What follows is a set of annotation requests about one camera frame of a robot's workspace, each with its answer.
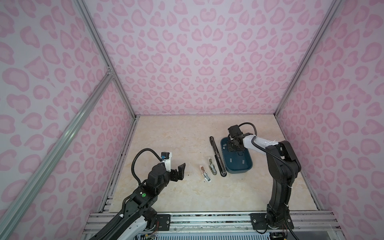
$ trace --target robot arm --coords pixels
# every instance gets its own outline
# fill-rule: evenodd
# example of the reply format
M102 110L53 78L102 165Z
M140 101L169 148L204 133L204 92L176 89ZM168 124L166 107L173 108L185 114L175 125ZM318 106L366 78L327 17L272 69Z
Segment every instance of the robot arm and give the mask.
M131 240L144 229L154 228L157 212L151 206L169 181L184 178L185 163L178 167L179 171L173 170L170 168L171 157L172 153L162 152L163 161L152 168L148 179L123 200L120 212L91 240Z
M252 149L267 157L268 170L273 177L272 196L267 205L266 221L269 227L278 228L289 217L288 202L292 184L301 171L291 144L288 141L270 141L255 134L243 133L238 125L228 128L228 150L231 152Z

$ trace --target beige marble surface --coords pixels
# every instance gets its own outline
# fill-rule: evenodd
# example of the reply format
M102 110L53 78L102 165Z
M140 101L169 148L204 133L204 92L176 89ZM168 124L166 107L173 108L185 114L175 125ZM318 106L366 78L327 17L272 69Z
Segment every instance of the beige marble surface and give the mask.
M226 177L213 175L208 168L208 159L214 159L209 143L213 136L220 150L220 140L228 135L228 127L243 122L253 123L258 136L269 140L284 140L273 115L241 116L144 116L140 117L133 141L127 154L120 180L113 197L110 212L121 209L122 200L137 187L131 174L135 155L149 147L159 155L172 152L172 169L186 163L183 181L170 182L152 206L158 212L195 211L260 211L266 210L271 198L272 177L269 174L266 156L250 151L253 167L246 173ZM251 126L241 127L243 132L253 132ZM143 181L148 177L158 160L151 152L144 152L135 164L135 172ZM212 178L204 182L199 166L203 165ZM311 194L301 174L296 178L290 210L316 210Z

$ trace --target blue tray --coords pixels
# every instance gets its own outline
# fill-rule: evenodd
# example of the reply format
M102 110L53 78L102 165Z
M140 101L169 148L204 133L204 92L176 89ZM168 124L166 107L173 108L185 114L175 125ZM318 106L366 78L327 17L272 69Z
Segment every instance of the blue tray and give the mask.
M244 173L251 169L253 162L248 149L240 152L229 152L227 147L227 140L228 138L225 137L220 141L221 151L223 153L223 159L227 172L232 174Z

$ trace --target wire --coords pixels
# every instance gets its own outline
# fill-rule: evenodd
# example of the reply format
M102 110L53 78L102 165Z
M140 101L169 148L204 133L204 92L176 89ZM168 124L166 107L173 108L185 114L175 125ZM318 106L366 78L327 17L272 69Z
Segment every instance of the wire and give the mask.
M159 229L159 222L156 221L155 224L156 224L156 229L151 234L153 234L154 232L156 232Z
M243 126L243 125L251 125L252 127L253 127L253 131L255 132L255 135L257 136L257 130L256 130L256 127L255 127L255 125L253 125L252 123L250 123L250 122L244 122L244 123L242 123L242 124L240 124L239 125L239 127L241 127L241 126Z
M258 232L260 234L265 234L267 230L268 230L268 224L266 223L266 228L265 228L265 230L263 232L259 232L258 230L256 230L256 232Z
M141 184L141 181L140 181L140 178L136 175L136 173L135 173L135 163L136 163L136 160L137 160L137 158L143 153L143 152L145 152L145 151L150 151L151 153L153 153L156 157L157 157L157 159L161 162L161 161L163 161L160 157L159 157L159 155L155 152L155 151L153 151L152 149L150 149L150 148L144 148L143 150L141 150L140 152L138 152L137 154L136 154L136 156L135 156L135 158L133 159L133 161L132 161L132 166L131 166L131 172L132 172L132 175L133 175L133 177L137 180L137 182L139 183L139 185Z
M151 231L152 229L154 229L156 227L156 222L155 224L153 225L153 227L151 229L144 229L144 231Z
M255 132L255 135L257 136L257 130L256 130L256 127L255 127L255 125L253 125L252 123L250 123L250 122L244 122L244 123L242 123L242 124L240 124L239 125L239 127L241 127L241 126L243 126L243 125L251 125L252 127L253 127L253 131Z
M288 224L287 212L288 212L288 207L286 207L286 210L284 211L285 224L286 224L288 230L291 232L292 236L293 236L296 240L300 240L300 239L296 236L296 234L292 231L291 227L290 227L289 224Z
M288 238L288 228L285 225L285 222L283 223L283 233L284 233L284 231L285 231L285 239L287 239Z

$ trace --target metal bracket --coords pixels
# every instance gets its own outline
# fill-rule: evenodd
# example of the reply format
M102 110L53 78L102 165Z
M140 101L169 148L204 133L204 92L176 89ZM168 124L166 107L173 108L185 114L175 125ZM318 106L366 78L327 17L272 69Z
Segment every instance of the metal bracket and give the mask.
M159 222L158 231L169 231L170 215L169 214L157 214L156 221Z
M250 214L251 217L251 224L253 230L261 230L264 231L265 229L270 230L271 228L267 225L265 214ZM291 227L291 229L294 229L293 222L291 219L291 216L288 216L288 225Z
M112 73L112 68L111 67L107 67L107 74L110 75Z

